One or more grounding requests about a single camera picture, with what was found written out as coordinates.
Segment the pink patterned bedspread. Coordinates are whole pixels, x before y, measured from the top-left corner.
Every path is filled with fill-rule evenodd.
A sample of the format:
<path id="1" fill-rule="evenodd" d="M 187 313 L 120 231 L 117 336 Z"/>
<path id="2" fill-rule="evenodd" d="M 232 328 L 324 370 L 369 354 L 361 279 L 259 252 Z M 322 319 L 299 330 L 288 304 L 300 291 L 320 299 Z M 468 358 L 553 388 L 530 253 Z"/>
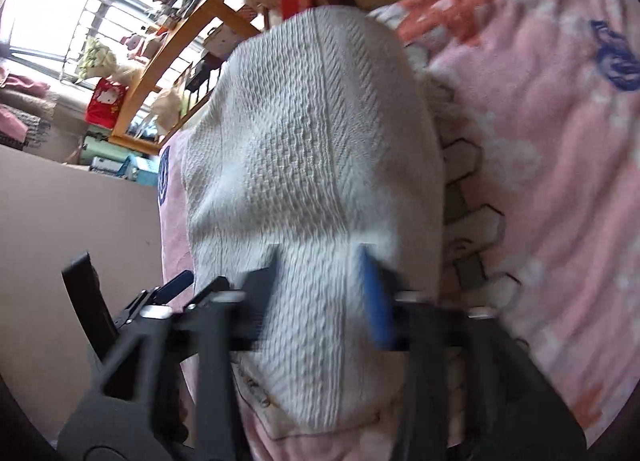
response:
<path id="1" fill-rule="evenodd" d="M 498 305 L 593 459 L 639 420 L 638 0 L 401 0 L 451 163 L 447 218 L 478 236 L 448 288 Z"/>

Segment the wooden shelf rack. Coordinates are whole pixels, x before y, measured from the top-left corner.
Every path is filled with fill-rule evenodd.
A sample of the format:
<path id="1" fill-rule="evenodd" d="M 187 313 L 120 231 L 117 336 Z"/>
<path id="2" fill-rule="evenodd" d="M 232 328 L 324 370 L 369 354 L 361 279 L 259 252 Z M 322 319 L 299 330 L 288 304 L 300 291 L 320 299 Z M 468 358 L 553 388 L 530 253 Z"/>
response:
<path id="1" fill-rule="evenodd" d="M 118 119 L 111 131 L 108 142 L 117 144 L 130 150 L 142 152 L 149 155 L 158 155 L 162 144 L 167 142 L 179 128 L 182 127 L 198 109 L 207 102 L 208 97 L 213 92 L 209 88 L 206 95 L 197 103 L 188 115 L 171 127 L 162 142 L 152 142 L 134 137 L 128 132 L 129 126 L 134 117 L 142 108 L 144 100 L 151 92 L 160 92 L 157 82 L 169 69 L 180 54 L 194 42 L 201 31 L 213 20 L 221 20 L 223 25 L 231 28 L 240 39 L 248 39 L 259 34 L 257 28 L 250 24 L 249 20 L 243 18 L 239 13 L 229 7 L 224 0 L 201 0 L 195 7 L 190 17 L 180 21 L 176 27 L 169 32 L 166 42 L 160 47 L 155 57 L 146 65 L 139 77 L 136 77 L 128 88 L 127 95 L 122 109 L 120 109 Z"/>

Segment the white zip hoodie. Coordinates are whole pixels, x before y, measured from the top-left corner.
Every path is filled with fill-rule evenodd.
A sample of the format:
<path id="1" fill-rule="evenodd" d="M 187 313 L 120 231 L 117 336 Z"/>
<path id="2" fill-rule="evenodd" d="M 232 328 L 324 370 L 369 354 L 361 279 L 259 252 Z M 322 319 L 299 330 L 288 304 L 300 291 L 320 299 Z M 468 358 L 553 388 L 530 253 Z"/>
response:
<path id="1" fill-rule="evenodd" d="M 405 361 L 372 343 L 359 253 L 436 299 L 444 204 L 436 130 L 398 37 L 335 6 L 242 43 L 186 142 L 182 181 L 199 288 L 280 253 L 244 371 L 312 433 L 387 407 Z"/>

